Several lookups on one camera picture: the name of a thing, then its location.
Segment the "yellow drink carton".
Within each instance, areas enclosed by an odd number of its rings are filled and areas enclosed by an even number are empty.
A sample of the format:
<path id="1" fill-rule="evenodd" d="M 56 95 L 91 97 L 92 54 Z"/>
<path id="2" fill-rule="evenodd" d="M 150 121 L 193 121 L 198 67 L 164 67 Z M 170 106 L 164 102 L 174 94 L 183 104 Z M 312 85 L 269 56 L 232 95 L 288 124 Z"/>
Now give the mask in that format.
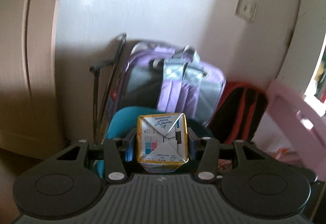
<path id="1" fill-rule="evenodd" d="M 137 161 L 148 173 L 173 173 L 189 160 L 184 113 L 141 115 Z"/>

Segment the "teal plastic trash bin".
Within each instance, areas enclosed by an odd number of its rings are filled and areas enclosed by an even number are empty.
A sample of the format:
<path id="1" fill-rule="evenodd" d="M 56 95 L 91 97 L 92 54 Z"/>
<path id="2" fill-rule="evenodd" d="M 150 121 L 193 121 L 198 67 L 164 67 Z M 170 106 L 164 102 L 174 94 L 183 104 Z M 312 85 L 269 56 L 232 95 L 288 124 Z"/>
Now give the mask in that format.
<path id="1" fill-rule="evenodd" d="M 141 106 L 130 106 L 119 110 L 112 118 L 110 125 L 106 131 L 105 140 L 112 138 L 125 138 L 131 129 L 137 128 L 137 121 L 140 115 L 157 115 L 162 114 L 162 112 L 157 109 L 151 109 Z M 199 137 L 211 137 L 214 138 L 212 132 L 203 127 L 200 123 L 195 120 L 187 119 L 187 126 L 190 127 L 193 132 Z M 136 147 L 133 150 L 127 151 L 127 157 L 121 159 L 126 162 L 127 165 L 131 165 L 133 162 L 137 163 L 136 158 Z M 105 162 L 104 160 L 99 160 L 96 165 L 93 166 L 93 171 L 101 178 L 105 177 Z"/>

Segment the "black orange backpack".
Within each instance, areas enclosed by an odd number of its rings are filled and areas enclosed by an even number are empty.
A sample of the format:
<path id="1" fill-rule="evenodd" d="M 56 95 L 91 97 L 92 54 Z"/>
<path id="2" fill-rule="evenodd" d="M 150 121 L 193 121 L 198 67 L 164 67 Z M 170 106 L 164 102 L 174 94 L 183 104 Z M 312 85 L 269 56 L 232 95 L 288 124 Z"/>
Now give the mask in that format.
<path id="1" fill-rule="evenodd" d="M 235 140 L 249 142 L 268 104 L 265 90 L 250 83 L 229 81 L 208 128 L 222 144 Z"/>

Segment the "purple grey backpack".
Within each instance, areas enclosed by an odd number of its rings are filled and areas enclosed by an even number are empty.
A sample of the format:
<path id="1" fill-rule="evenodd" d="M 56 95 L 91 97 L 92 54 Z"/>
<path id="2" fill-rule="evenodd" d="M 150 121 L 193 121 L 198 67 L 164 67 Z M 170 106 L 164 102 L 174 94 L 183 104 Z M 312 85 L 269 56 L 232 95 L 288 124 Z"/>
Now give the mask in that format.
<path id="1" fill-rule="evenodd" d="M 140 41 L 120 71 L 106 117 L 110 121 L 122 108 L 141 106 L 163 113 L 184 113 L 206 127 L 225 84 L 224 73 L 202 61 L 190 45 Z"/>

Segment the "black folded stand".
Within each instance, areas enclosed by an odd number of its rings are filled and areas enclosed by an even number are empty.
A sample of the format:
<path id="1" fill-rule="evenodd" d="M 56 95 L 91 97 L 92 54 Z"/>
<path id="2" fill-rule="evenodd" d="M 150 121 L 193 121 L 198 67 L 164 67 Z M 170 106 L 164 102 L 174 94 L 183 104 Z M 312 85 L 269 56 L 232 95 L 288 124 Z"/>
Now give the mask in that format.
<path id="1" fill-rule="evenodd" d="M 113 83 L 113 77 L 116 73 L 116 69 L 120 58 L 122 56 L 122 52 L 124 49 L 124 45 L 127 41 L 127 34 L 122 33 L 119 37 L 119 43 L 116 50 L 116 53 L 113 58 L 109 60 L 101 61 L 100 63 L 93 65 L 89 68 L 89 72 L 93 75 L 93 103 L 92 103 L 92 114 L 93 114 L 93 143 L 99 144 L 100 142 L 100 130 L 103 121 L 103 117 L 105 114 L 106 103 L 109 98 L 109 93 L 111 90 L 111 86 Z M 102 98 L 102 102 L 100 108 L 98 107 L 98 95 L 99 95 L 99 79 L 101 70 L 105 67 L 110 67 L 109 78 L 107 80 L 105 86 L 105 92 Z"/>

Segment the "beige wooden door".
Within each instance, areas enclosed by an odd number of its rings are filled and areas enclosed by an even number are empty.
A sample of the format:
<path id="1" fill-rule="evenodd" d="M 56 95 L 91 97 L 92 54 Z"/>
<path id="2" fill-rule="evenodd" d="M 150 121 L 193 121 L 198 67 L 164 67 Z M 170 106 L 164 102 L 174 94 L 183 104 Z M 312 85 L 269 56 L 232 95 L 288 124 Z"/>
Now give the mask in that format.
<path id="1" fill-rule="evenodd" d="M 60 0 L 1 0 L 1 148 L 46 159 L 64 146 L 57 111 Z"/>

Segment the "wall power socket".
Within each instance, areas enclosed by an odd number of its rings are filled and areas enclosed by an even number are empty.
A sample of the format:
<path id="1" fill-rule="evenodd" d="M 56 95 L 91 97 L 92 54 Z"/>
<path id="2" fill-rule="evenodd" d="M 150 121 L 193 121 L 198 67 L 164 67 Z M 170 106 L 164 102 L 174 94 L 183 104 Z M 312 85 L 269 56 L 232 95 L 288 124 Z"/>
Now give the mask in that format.
<path id="1" fill-rule="evenodd" d="M 257 9 L 258 5 L 255 2 L 251 2 L 250 0 L 238 0 L 235 15 L 249 23 L 253 23 Z"/>

